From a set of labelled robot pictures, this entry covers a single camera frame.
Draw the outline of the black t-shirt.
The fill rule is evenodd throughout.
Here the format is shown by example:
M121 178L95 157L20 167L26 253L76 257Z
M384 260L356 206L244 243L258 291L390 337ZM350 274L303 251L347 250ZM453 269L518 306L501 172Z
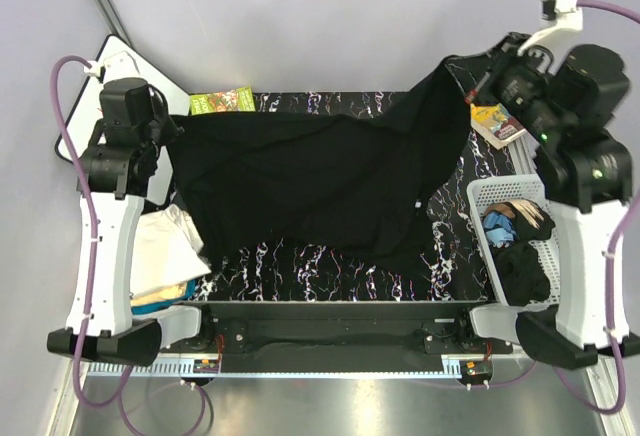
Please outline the black t-shirt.
M420 206L454 173L470 111L439 66L371 119L223 112L178 123L168 153L211 263L288 238L417 277L434 241Z

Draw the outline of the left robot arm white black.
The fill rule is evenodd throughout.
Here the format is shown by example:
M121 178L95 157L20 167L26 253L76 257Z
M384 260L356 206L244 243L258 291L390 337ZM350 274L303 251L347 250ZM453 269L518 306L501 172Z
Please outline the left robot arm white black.
M47 349L141 367L180 340L206 351L216 328L200 311L178 306L135 316L130 303L136 228L147 203L167 200L173 168L165 147L181 130L164 95L139 76L105 82L99 104L102 117L77 158L83 229L75 300L64 327L48 334Z

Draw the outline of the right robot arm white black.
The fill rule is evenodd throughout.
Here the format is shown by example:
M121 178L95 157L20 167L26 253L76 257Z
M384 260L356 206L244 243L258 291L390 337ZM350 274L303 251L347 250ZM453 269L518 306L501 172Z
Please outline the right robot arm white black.
M630 81L622 58L602 46L572 48L555 73L542 68L543 55L526 35L505 36L467 99L503 105L537 141L534 164L556 226L560 300L529 309L498 299L453 331L466 352L500 339L535 361L574 370L639 352L615 275L634 209L632 158L607 131Z

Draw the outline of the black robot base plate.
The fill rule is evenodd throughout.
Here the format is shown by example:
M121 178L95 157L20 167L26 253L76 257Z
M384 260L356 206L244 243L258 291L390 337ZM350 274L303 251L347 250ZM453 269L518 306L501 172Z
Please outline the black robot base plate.
M211 359L228 376L437 373L446 359L508 355L473 334L472 302L209 302L202 333L170 354Z

